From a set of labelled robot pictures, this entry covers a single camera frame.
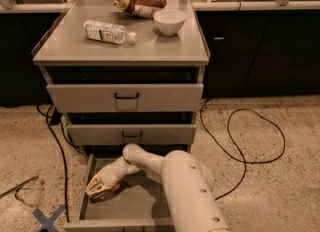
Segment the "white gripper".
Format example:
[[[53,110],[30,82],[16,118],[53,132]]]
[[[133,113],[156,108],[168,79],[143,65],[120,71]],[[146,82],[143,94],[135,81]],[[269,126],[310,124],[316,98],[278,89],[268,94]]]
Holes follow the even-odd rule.
[[[139,168],[129,164],[123,157],[106,165],[90,180],[86,186],[88,195],[98,194],[104,191],[113,191],[114,187],[127,175],[137,173]]]

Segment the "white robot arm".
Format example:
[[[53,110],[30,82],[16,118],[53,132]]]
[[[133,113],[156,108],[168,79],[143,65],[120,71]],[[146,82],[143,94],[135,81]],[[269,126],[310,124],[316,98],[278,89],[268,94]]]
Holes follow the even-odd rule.
[[[159,156],[130,143],[120,158],[93,176],[85,192],[92,196],[118,189],[126,175],[144,168],[160,176],[176,232],[230,232],[212,195],[212,171],[185,151]]]

